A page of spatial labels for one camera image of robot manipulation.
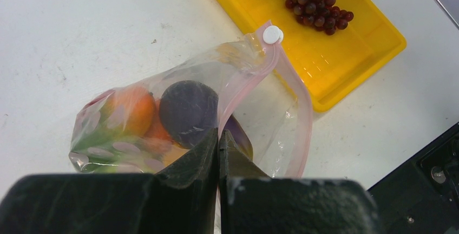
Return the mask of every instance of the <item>plastic bag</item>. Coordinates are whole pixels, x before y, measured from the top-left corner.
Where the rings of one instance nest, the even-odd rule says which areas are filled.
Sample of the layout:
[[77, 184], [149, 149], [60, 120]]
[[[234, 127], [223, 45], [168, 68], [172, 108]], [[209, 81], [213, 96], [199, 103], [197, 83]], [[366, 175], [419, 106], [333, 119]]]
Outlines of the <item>plastic bag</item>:
[[312, 106], [268, 22], [161, 74], [111, 89], [78, 113], [69, 158], [80, 172], [156, 173], [211, 128], [229, 129], [268, 175], [298, 177]]

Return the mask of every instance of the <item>white button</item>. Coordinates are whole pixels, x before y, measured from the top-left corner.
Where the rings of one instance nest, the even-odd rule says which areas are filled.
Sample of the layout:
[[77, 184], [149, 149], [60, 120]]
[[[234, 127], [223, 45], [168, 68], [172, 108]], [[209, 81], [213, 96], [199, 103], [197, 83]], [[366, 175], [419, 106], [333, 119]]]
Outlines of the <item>white button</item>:
[[263, 41], [267, 44], [274, 44], [276, 42], [282, 42], [284, 39], [284, 33], [275, 25], [271, 25], [263, 32]]

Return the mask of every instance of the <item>yellow plastic container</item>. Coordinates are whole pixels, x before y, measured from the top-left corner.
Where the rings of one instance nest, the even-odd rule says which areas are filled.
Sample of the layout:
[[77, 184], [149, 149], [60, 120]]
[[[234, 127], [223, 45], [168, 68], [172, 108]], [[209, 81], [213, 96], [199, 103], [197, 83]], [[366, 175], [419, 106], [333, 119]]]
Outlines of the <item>yellow plastic container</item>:
[[406, 40], [370, 0], [337, 0], [354, 20], [333, 36], [296, 22], [285, 0], [217, 0], [244, 33], [268, 20], [284, 32], [282, 45], [311, 93], [327, 111], [406, 47]]

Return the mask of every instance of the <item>transparent plastic bag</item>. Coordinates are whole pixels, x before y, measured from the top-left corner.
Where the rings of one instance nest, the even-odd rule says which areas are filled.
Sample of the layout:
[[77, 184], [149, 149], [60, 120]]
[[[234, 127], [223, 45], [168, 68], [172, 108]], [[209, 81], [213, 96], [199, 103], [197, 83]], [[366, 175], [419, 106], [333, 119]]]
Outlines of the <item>transparent plastic bag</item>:
[[300, 176], [311, 100], [280, 42], [263, 40], [270, 26], [88, 103], [73, 131], [75, 168], [157, 173], [218, 127], [268, 175]]

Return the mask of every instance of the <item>white table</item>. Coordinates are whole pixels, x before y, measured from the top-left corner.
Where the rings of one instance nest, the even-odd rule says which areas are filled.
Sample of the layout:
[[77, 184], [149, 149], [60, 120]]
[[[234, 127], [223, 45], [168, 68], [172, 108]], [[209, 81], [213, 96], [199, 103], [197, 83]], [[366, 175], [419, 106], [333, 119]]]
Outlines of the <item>white table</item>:
[[[315, 115], [305, 177], [371, 187], [459, 121], [459, 31], [433, 0], [374, 2], [408, 46]], [[241, 35], [215, 0], [0, 0], [0, 197], [74, 171], [75, 115], [96, 94]]]

